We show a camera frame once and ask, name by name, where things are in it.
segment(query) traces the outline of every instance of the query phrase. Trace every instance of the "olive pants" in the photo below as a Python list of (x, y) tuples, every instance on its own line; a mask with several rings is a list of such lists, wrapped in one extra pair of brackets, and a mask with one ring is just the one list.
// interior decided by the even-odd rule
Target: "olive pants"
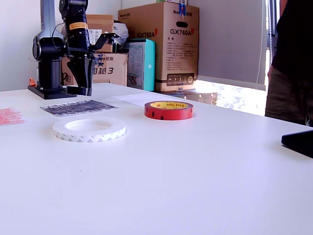
[(313, 79), (289, 78), (273, 68), (265, 116), (313, 126)]

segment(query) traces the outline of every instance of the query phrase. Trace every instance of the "teal box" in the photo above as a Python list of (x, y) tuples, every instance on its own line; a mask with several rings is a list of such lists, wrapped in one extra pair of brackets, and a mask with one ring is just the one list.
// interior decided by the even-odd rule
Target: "teal box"
[(156, 43), (149, 39), (128, 40), (123, 52), (129, 54), (127, 86), (145, 91), (155, 90)]

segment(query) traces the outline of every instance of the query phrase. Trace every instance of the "pink paper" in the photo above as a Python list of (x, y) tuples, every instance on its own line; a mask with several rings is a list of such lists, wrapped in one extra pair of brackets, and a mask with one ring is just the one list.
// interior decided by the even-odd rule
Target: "pink paper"
[(0, 126), (25, 123), (23, 115), (14, 108), (0, 109)]

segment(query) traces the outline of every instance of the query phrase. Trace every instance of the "white tape roll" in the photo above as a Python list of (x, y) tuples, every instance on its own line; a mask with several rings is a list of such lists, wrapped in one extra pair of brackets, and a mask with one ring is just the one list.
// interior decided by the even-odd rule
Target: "white tape roll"
[(53, 135), (56, 138), (80, 143), (110, 141), (123, 136), (125, 132), (125, 124), (111, 118), (60, 121), (53, 125)]

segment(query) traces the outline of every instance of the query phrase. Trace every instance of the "red tape roll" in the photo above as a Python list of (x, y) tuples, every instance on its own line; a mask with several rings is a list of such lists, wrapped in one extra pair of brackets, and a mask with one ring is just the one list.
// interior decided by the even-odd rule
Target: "red tape roll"
[(186, 120), (193, 116), (192, 104), (175, 101), (156, 101), (145, 105), (145, 116), (157, 120)]

